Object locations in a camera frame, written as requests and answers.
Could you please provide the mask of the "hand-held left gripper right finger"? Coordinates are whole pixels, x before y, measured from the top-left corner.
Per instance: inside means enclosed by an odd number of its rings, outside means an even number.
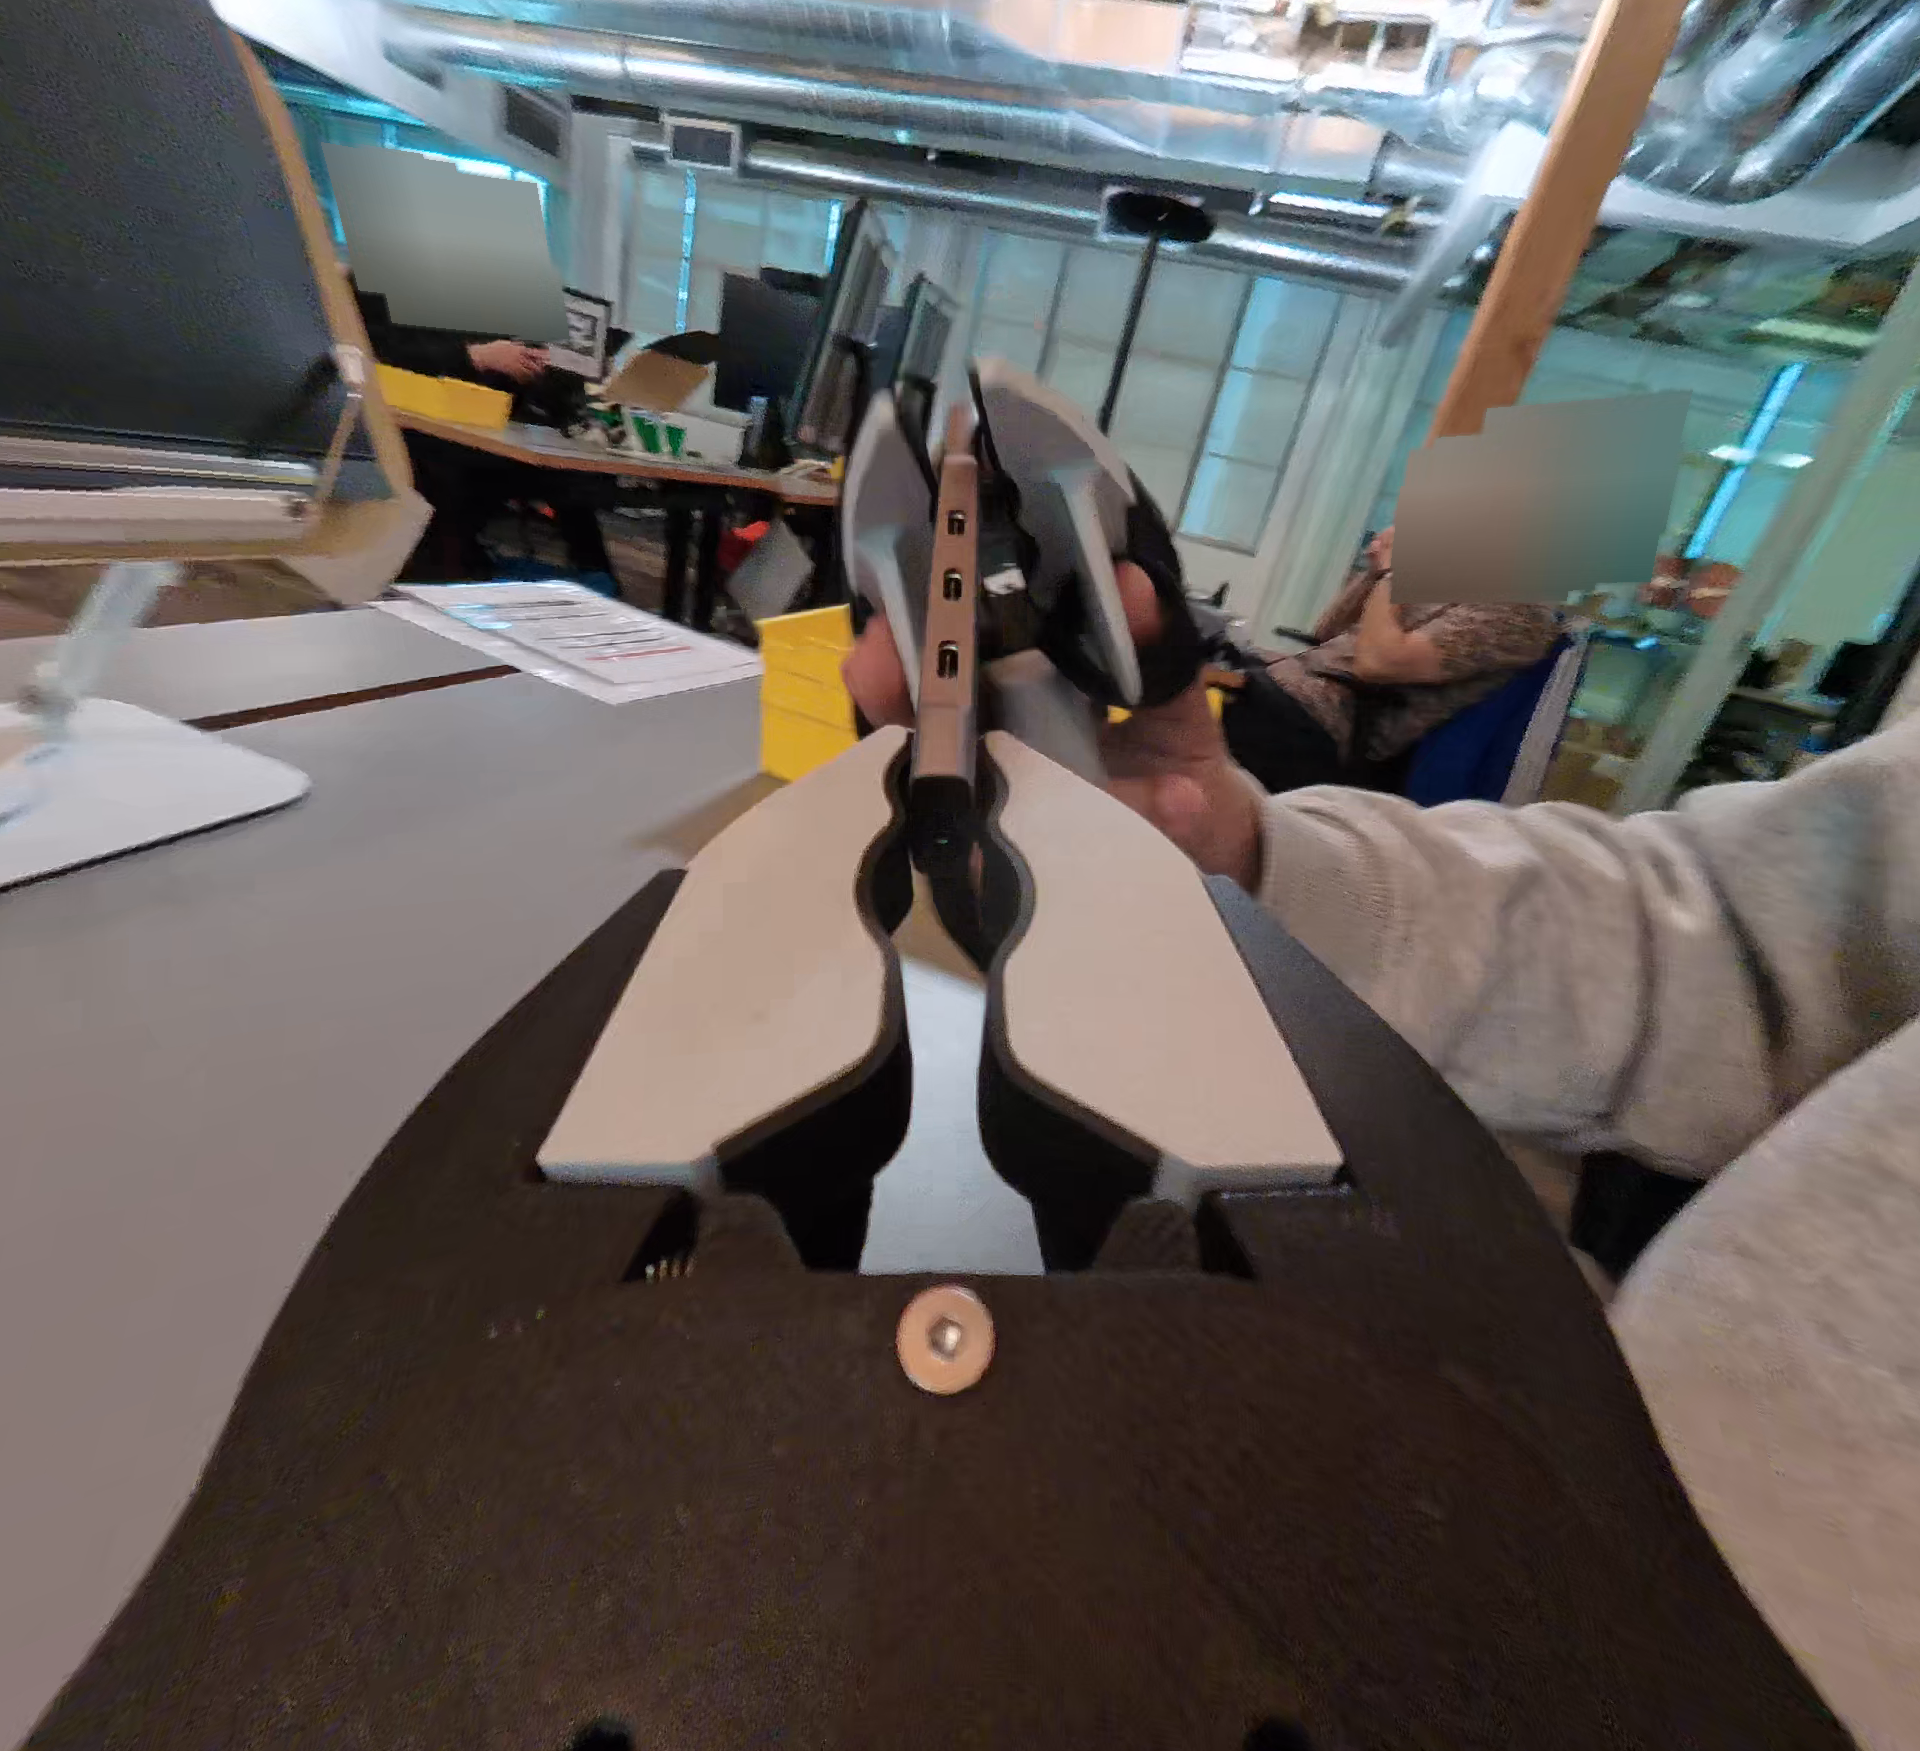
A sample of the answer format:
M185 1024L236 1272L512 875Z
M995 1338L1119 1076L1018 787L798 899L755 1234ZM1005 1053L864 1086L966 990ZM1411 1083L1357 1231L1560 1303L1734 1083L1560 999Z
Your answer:
M1324 1188L1340 1149L1203 871L1110 792L990 734L1022 883L999 974L1012 1072L1161 1201Z

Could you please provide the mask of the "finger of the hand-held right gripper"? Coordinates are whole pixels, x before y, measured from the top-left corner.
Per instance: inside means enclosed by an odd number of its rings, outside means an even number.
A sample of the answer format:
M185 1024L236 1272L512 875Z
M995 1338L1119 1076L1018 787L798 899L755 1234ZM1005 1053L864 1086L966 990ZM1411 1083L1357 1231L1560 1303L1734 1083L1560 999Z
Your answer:
M893 391L877 391L853 433L837 509L845 578L858 620L845 684L864 734L915 722L934 511L937 479L926 426L907 415Z
M1139 647L1117 567L1145 561L1145 491L1062 391L1005 359L971 376L975 441L1016 530L1039 643L1081 697L1145 705Z

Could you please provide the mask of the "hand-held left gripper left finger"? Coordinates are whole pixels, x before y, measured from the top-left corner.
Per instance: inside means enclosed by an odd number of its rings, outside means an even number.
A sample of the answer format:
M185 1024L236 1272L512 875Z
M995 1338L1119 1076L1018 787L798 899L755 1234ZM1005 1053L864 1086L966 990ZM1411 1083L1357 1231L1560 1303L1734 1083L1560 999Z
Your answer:
M542 1138L545 1180L716 1188L885 1062L907 1024L870 875L907 750L877 728L691 859Z

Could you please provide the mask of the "grey USB hub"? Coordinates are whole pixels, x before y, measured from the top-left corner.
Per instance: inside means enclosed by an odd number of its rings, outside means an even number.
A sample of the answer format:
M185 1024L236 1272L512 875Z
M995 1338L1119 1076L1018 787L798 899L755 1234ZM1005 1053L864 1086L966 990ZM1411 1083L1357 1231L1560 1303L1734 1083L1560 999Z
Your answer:
M965 881L978 823L978 607L982 607L982 459L971 407L945 415L945 455L929 546L924 678L908 766L908 844L929 883Z

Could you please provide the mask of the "person's right forearm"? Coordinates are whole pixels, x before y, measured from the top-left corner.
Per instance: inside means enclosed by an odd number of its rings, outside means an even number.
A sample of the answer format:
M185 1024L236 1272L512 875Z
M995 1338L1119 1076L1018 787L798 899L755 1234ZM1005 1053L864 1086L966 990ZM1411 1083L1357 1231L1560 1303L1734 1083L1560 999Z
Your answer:
M1492 1127L1706 1184L1917 1138L1917 715L1673 812L1264 803L1261 902Z

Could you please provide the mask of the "wooden background desk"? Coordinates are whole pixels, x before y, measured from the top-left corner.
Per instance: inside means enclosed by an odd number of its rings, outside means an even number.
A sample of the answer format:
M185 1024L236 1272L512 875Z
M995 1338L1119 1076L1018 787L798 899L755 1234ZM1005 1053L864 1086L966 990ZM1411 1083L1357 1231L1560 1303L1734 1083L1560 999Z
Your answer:
M708 631L723 600L723 538L738 511L782 514L799 538L799 600L837 603L837 486L826 479L764 473L716 459L673 459L569 441L530 424L475 431L470 424L402 412L409 446L444 446L463 468L488 468L513 496L557 499L565 509L609 514L645 509L666 519L660 607L671 620Z

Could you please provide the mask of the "person's right hand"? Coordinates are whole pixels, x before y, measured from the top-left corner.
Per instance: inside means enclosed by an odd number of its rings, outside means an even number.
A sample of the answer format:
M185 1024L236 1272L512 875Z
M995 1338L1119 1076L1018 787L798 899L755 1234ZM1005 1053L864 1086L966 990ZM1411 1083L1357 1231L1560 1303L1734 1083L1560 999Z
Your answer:
M885 617L853 634L837 675L868 725L915 722ZM1198 678L1177 699L1112 725L1103 757L1108 787L1119 803L1146 818L1198 871L1261 896L1268 794L1231 765Z

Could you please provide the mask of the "yellow storage bin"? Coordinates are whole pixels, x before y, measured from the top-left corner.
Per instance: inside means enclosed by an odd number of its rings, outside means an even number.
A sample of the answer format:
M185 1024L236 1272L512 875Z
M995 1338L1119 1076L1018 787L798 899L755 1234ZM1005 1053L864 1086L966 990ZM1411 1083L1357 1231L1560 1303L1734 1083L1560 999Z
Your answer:
M380 384L386 407L402 424L420 419L475 433L502 433L513 419L513 396L480 382L405 371L392 365L378 365L373 380Z
M799 779L858 742L845 684L852 607L755 620L760 636L760 769Z

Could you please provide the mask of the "black computer monitor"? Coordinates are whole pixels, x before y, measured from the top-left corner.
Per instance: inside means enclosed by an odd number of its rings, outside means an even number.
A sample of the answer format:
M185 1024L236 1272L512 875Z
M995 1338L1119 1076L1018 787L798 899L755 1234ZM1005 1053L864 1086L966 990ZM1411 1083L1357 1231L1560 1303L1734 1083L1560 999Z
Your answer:
M717 295L717 355L710 402L750 412L755 400L782 407L807 365L823 278L764 271L727 272Z
M955 296L915 272L901 299L890 303L895 271L900 251L877 208L858 197L837 225L826 287L782 410L798 459L848 459L874 396L893 400L908 443L929 443Z

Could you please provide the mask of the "black pole-mounted lamp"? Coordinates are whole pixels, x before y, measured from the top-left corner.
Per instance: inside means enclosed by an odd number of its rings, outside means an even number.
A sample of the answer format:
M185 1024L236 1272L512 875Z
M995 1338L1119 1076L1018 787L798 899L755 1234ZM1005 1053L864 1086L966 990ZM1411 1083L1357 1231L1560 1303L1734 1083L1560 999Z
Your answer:
M1125 376L1139 334L1139 316L1155 282L1155 271L1165 249L1198 249L1214 237L1214 215L1198 197L1177 197L1169 191L1112 189L1103 195L1098 228L1108 240L1138 243L1139 263L1134 272L1131 299L1119 321L1119 337L1103 384L1098 431L1110 433Z

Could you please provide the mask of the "open cardboard box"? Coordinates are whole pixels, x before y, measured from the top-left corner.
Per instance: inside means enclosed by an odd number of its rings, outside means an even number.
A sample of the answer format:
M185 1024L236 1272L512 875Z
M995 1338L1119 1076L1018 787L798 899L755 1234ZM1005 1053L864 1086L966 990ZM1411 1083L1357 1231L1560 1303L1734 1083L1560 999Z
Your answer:
M645 412L677 412L702 400L710 384L717 355L723 337L716 332L682 332L632 345L613 365L601 384L601 402Z

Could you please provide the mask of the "white paper sheet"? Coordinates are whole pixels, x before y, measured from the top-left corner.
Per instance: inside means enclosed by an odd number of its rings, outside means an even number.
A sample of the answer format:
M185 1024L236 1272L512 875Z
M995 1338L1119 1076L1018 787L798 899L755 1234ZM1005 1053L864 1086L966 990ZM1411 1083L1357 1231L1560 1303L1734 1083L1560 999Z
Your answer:
M764 678L747 643L569 578L397 586L373 610L613 710Z

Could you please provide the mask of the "blue office chair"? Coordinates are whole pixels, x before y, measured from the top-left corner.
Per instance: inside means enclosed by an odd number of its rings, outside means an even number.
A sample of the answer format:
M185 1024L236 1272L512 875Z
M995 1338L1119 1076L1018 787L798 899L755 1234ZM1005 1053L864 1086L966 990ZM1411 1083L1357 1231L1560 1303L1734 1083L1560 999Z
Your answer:
M1589 634L1510 675L1496 697L1430 728L1406 759L1401 798L1420 808L1538 802L1588 668Z

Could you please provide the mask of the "person's grey sweatshirt torso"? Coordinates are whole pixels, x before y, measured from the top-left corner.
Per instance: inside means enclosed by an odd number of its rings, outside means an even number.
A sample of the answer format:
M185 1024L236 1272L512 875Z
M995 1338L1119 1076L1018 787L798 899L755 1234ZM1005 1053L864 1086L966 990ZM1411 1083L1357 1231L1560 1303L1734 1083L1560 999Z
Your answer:
M1917 1748L1917 1026L1725 1167L1615 1328L1775 1636L1860 1748Z

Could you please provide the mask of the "monitor with white stand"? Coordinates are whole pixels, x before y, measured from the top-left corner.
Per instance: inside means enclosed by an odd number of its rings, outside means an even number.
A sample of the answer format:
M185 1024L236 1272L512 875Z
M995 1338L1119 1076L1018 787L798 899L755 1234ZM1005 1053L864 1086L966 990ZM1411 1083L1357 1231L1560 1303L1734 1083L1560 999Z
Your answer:
M2 692L2 890L309 779L100 692L195 561L380 596L428 521L288 116L210 0L2 0L2 567L95 567Z

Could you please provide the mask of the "silver round ventilation duct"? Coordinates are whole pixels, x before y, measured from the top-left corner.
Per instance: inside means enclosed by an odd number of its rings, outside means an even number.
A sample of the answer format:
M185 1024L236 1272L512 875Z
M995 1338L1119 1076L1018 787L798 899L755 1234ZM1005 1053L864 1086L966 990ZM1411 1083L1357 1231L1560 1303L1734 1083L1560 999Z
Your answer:
M1187 12L1150 0L386 0L405 12L708 47L794 69L995 86L1222 116L1361 116L1285 73L1186 69Z
M751 141L735 173L738 180L760 180L811 197L943 211L999 231L1045 237L1075 246L1110 243L1103 231L1098 183L1005 180L951 165L874 159L778 141ZM1371 225L1340 228L1296 215L1251 220L1214 211L1212 237L1198 246L1177 246L1176 256L1226 272L1293 278L1356 295L1392 295L1411 287L1416 263L1428 256L1428 237L1382 237Z

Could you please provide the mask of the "wooden post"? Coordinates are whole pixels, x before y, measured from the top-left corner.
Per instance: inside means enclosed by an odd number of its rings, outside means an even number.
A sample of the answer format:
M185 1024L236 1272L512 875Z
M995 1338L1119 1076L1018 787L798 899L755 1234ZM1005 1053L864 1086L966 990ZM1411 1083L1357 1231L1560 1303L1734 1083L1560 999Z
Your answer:
M1476 299L1430 443L1480 433L1522 400L1636 137L1687 0L1605 0L1574 63L1541 165Z

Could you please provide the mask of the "silver duct pipe cluster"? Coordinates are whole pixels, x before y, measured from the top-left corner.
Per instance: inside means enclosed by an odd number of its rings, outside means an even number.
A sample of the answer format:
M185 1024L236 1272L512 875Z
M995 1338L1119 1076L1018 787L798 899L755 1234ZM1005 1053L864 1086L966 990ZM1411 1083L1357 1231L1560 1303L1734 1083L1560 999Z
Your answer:
M1761 205L1917 86L1917 0L1692 0L1622 180Z

